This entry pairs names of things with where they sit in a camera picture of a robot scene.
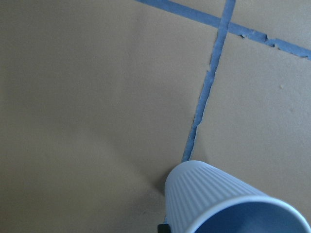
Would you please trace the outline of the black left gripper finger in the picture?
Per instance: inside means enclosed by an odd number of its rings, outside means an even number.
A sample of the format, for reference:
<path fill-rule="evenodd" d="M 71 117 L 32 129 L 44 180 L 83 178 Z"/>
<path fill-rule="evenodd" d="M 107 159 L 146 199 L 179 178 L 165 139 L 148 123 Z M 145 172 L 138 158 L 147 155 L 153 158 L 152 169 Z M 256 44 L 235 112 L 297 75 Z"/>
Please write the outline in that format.
<path fill-rule="evenodd" d="M 169 224 L 159 224 L 157 226 L 157 233 L 171 233 Z"/>

